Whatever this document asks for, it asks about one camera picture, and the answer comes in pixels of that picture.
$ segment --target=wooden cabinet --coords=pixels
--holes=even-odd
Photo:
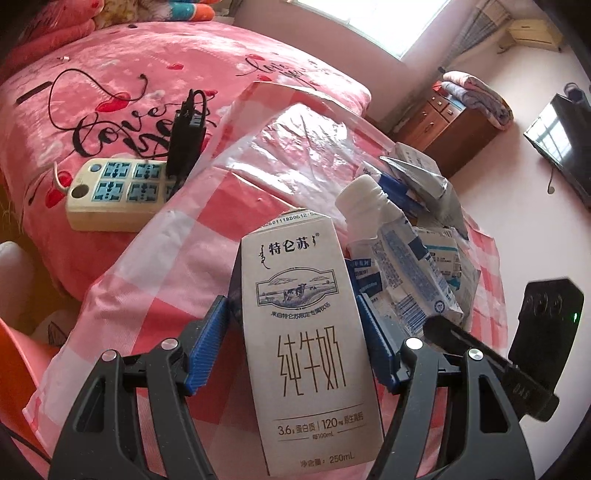
[[[429,155],[449,178],[499,132],[478,110],[433,92],[390,137]]]

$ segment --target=milk box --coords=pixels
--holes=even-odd
[[[230,282],[271,476],[375,460],[368,351],[332,220],[294,210],[242,239]]]

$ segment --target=cow illustration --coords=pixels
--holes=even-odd
[[[302,299],[304,297],[304,292],[306,291],[306,283],[300,283],[297,288],[289,288],[283,291],[283,302],[290,301],[293,299],[294,296]]]
[[[306,283],[300,283],[295,290],[295,294],[301,299],[304,296],[304,292],[306,291]]]
[[[283,291],[283,302],[291,300],[295,291],[296,290],[294,288],[290,288],[289,290],[284,290]]]

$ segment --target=bed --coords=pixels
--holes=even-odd
[[[53,184],[90,158],[166,158],[189,89],[207,95],[211,131],[252,82],[319,90],[363,115],[367,88],[326,63],[217,22],[117,25],[62,47],[0,86],[0,168],[46,267],[73,297],[119,258],[131,233],[76,232]]]

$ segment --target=window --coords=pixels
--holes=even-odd
[[[357,31],[398,59],[449,1],[291,0]]]

